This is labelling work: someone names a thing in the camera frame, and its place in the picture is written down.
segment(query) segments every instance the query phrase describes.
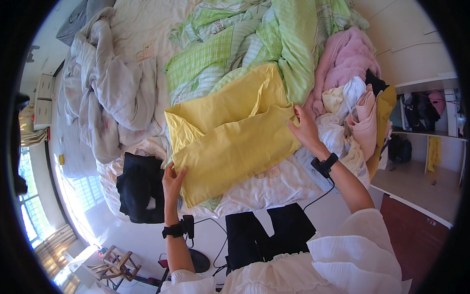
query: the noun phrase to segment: person's left hand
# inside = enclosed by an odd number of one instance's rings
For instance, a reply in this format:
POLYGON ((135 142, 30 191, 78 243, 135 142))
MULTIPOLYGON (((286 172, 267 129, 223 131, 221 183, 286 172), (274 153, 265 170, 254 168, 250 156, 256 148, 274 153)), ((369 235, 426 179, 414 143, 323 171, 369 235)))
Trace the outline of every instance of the person's left hand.
POLYGON ((184 167, 179 175, 176 175, 176 172, 173 168, 175 163, 170 162, 165 168, 165 174, 163 175, 162 185, 163 185, 163 194, 165 197, 165 205, 176 205, 178 203, 178 195, 180 194, 181 184, 183 183, 186 173, 188 173, 188 168, 184 167))

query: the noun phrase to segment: yellow towel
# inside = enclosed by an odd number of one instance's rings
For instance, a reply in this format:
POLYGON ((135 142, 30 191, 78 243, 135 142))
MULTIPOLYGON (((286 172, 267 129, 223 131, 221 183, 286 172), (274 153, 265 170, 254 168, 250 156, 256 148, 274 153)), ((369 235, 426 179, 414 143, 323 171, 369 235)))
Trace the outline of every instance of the yellow towel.
POLYGON ((384 146, 384 139, 386 136, 387 121, 392 113, 395 104, 397 103, 397 93, 395 86, 388 86, 382 94, 377 96, 377 142, 374 155, 367 160, 367 170, 369 177, 372 180, 376 174, 377 167, 379 166, 380 151, 384 146))
POLYGON ((165 110, 176 173, 187 207, 216 197, 300 148, 298 126, 274 64, 261 65, 220 92, 165 110))
POLYGON ((440 138, 429 137, 428 170, 434 172, 434 165, 440 164, 440 138))

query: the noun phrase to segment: white shelf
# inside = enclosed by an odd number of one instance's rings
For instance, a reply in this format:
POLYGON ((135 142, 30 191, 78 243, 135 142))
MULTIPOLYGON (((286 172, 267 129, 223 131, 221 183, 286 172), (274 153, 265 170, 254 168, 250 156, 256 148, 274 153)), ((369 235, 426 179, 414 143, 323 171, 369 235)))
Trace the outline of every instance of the white shelf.
POLYGON ((431 137, 441 137, 441 138, 450 138, 461 141, 468 141, 465 138, 449 136, 446 131, 431 131, 431 132, 407 132, 407 131, 392 131, 392 134, 407 134, 407 135, 422 135, 422 136, 431 136, 431 137))
POLYGON ((371 184, 451 228, 460 202, 460 173, 434 166, 434 172, 424 174, 424 167, 424 162, 414 160, 391 164, 377 170, 371 184))
POLYGON ((451 74, 430 79, 421 79, 395 85, 397 95, 430 90, 454 89, 459 87, 457 75, 451 74))

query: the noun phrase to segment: white ruffled blouse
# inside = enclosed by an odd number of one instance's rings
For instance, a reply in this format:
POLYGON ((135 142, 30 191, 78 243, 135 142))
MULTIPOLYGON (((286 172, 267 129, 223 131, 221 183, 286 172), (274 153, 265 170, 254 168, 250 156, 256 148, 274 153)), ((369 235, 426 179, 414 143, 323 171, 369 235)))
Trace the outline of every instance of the white ruffled blouse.
MULTIPOLYGON (((231 272, 221 293, 401 293, 401 268, 377 209, 352 214, 336 236, 316 234, 307 245, 310 253, 280 254, 231 272)), ((162 291, 215 294, 215 286, 213 277, 176 270, 162 291)))

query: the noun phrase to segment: yellow pillowcase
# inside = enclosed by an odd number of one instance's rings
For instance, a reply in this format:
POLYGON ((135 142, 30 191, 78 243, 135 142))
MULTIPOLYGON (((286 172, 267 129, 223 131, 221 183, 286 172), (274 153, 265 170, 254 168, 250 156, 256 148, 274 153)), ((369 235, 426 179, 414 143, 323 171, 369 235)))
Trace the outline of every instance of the yellow pillowcase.
POLYGON ((220 92, 165 110, 176 173, 187 207, 216 197, 300 148, 298 126, 274 64, 261 65, 220 92))

